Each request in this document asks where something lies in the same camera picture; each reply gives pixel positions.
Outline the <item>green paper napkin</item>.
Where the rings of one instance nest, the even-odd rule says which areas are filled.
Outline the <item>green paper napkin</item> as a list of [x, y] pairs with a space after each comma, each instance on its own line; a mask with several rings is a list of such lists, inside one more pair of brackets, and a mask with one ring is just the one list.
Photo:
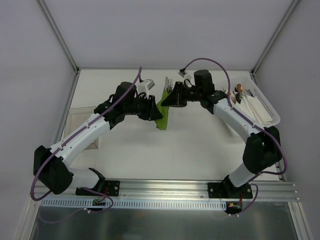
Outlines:
[[169, 119], [169, 107], [162, 106], [162, 102], [168, 97], [169, 93], [164, 88], [161, 96], [161, 100], [156, 104], [157, 109], [162, 114], [161, 119], [155, 120], [156, 128], [162, 131], [165, 131], [168, 126], [168, 119]]

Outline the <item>silver table knife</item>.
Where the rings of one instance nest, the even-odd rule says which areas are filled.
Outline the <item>silver table knife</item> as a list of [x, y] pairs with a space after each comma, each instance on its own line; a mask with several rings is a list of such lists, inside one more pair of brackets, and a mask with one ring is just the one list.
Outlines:
[[169, 93], [171, 89], [170, 79], [167, 76], [165, 77], [164, 89], [167, 93]]

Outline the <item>clear smoked plastic box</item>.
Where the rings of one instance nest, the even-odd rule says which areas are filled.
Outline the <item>clear smoked plastic box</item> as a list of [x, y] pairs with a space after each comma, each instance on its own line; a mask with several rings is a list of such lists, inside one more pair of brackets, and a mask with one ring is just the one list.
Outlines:
[[96, 106], [70, 108], [67, 114], [63, 137], [67, 137], [79, 128], [94, 112]]

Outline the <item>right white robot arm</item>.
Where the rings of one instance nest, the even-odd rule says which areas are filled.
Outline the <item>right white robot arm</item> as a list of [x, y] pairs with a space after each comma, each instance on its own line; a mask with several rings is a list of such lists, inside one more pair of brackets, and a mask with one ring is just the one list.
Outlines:
[[188, 102], [199, 102], [204, 109], [226, 122], [242, 138], [245, 143], [242, 164], [221, 183], [224, 193], [235, 198], [245, 184], [283, 159], [280, 133], [274, 126], [262, 127], [255, 124], [238, 110], [231, 103], [229, 94], [215, 89], [208, 70], [197, 70], [193, 76], [194, 85], [187, 86], [185, 82], [177, 81], [161, 105], [182, 108]]

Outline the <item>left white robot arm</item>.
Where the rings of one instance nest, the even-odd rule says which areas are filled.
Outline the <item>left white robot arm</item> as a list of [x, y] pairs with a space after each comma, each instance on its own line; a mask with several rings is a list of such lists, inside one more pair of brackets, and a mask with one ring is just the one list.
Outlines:
[[33, 174], [55, 195], [68, 188], [76, 194], [88, 189], [93, 195], [105, 193], [106, 178], [96, 169], [71, 168], [72, 162], [94, 140], [112, 130], [126, 116], [144, 121], [162, 119], [155, 96], [149, 91], [155, 83], [146, 79], [138, 85], [122, 82], [109, 99], [99, 104], [89, 118], [65, 139], [49, 148], [39, 146], [34, 152]]

